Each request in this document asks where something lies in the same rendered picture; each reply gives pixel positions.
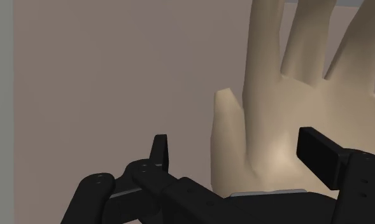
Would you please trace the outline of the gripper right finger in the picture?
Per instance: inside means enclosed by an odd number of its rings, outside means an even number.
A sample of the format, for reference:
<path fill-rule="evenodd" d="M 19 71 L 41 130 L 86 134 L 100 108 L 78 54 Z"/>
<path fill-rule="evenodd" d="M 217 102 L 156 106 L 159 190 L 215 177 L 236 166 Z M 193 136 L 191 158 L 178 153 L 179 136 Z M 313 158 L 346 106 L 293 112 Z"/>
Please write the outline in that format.
<path fill-rule="evenodd" d="M 301 127 L 297 157 L 339 192 L 330 224 L 375 224 L 374 154 L 343 148 L 316 129 Z"/>

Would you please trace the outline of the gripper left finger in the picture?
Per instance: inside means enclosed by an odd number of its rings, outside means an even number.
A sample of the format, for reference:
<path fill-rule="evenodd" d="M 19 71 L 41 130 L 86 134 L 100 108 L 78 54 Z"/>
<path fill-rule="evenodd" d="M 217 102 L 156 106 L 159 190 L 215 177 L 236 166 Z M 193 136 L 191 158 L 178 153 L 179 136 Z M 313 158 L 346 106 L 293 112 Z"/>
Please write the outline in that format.
<path fill-rule="evenodd" d="M 167 136 L 155 136 L 149 158 L 131 162 L 119 178 L 83 178 L 60 224 L 228 224 L 223 199 L 168 172 Z"/>

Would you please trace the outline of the beige hand-shaped figure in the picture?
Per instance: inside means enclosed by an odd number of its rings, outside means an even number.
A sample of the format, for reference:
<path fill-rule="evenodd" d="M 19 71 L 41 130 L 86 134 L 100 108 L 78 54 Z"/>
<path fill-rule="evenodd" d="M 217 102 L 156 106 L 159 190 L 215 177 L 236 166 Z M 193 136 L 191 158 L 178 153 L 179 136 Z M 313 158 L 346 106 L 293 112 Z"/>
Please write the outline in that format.
<path fill-rule="evenodd" d="M 375 154 L 375 0 L 364 0 L 328 69 L 337 0 L 299 0 L 284 53 L 285 0 L 252 0 L 242 101 L 214 98 L 211 187 L 236 192 L 305 189 L 336 197 L 296 155 L 301 127 Z"/>

